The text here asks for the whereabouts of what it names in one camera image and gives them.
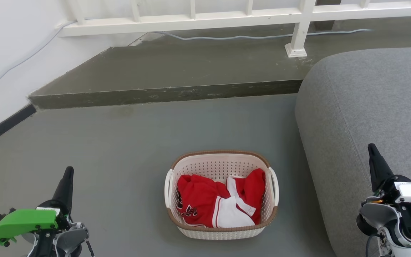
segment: white metal railing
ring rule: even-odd
[[[66,26],[60,36],[84,36],[132,32],[256,26],[295,23],[291,43],[285,45],[289,57],[307,56],[305,37],[310,22],[411,16],[411,1],[359,4],[315,5],[316,0],[300,0],[297,8],[253,10],[253,0],[246,0],[245,11],[196,13],[196,0],[190,0],[185,15],[140,16],[137,0],[130,0],[132,17],[85,20],[78,0],[68,0],[76,23]]]

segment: brown basket rim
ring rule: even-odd
[[[236,154],[255,156],[255,157],[261,159],[261,161],[263,161],[264,164],[266,164],[266,166],[268,168],[270,167],[269,162],[263,156],[259,155],[258,153],[249,152],[249,151],[241,151],[241,150],[209,150],[209,151],[196,151],[196,152],[186,153],[186,154],[180,156],[178,159],[176,159],[176,161],[172,164],[171,169],[174,169],[176,167],[177,163],[179,161],[181,161],[181,159],[184,159],[186,157],[197,156],[197,155],[208,155],[208,154],[214,154],[214,153],[236,153]],[[182,224],[182,223],[180,223],[176,220],[176,218],[174,217],[174,215],[171,211],[171,208],[167,208],[167,211],[168,211],[168,215],[169,215],[169,218],[171,219],[171,221],[176,226],[178,226],[179,228],[184,229],[184,230],[200,231],[200,232],[237,232],[237,231],[255,230],[255,229],[260,229],[260,228],[266,227],[267,225],[269,225],[274,220],[275,216],[277,215],[277,209],[278,209],[278,207],[274,206],[274,208],[272,209],[272,213],[269,216],[269,218],[267,219],[267,221],[264,221],[261,224],[254,225],[254,226],[237,227],[237,228],[207,228],[207,227],[188,226],[188,225],[184,225],[184,224]]]

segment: white cable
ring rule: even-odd
[[[47,37],[46,40],[44,40],[43,44],[40,44],[37,48],[33,49],[29,54],[27,54],[25,57],[23,57],[21,60],[13,63],[10,68],[5,69],[0,72],[0,79],[4,77],[9,71],[13,70],[14,68],[18,67],[22,63],[26,62],[29,60],[31,57],[33,57],[35,54],[40,52],[44,47],[46,47],[52,40],[60,33],[60,31],[67,25],[70,25],[74,23],[75,21],[69,21],[63,25],[60,26],[60,28],[55,31],[54,33],[51,34],[51,36]],[[355,33],[359,31],[373,31],[373,29],[357,29],[353,31],[325,31],[325,32],[315,32],[315,33],[308,33],[307,36],[313,36],[313,35],[324,35],[324,34],[350,34],[350,33]],[[232,37],[208,37],[208,36],[195,36],[195,37],[188,37],[188,38],[183,38],[180,36],[173,35],[168,32],[164,31],[157,31],[154,32],[157,34],[163,34],[167,36],[172,36],[175,37],[176,39],[181,39],[181,40],[194,40],[194,39],[211,39],[211,40],[228,40],[228,39],[275,39],[278,37],[285,37],[285,36],[292,36],[292,34],[286,34],[286,35],[278,35],[278,36],[232,36]]]
[[[356,29],[352,31],[325,31],[325,32],[315,32],[315,33],[308,33],[307,36],[314,36],[314,35],[324,35],[324,34],[351,34],[359,31],[373,31],[373,29]],[[166,36],[172,36],[176,39],[181,40],[194,40],[194,39],[211,39],[211,40],[228,40],[228,39],[276,39],[278,37],[285,37],[285,36],[292,36],[292,34],[286,35],[278,35],[278,36],[231,36],[231,37],[209,37],[209,36],[195,36],[195,37],[187,37],[183,38],[180,36],[173,35],[169,32],[164,31],[156,31],[154,33],[163,34]]]

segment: railing post base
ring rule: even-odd
[[[285,50],[288,55],[288,58],[294,58],[294,57],[306,57],[307,52],[305,51],[305,48],[302,49],[292,49],[291,43],[288,43],[285,45]]]

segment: green plastic bracket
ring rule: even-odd
[[[16,242],[18,235],[37,231],[36,226],[41,229],[51,229],[52,225],[58,228],[56,216],[55,210],[21,209],[9,213],[0,221],[0,245],[8,239]]]

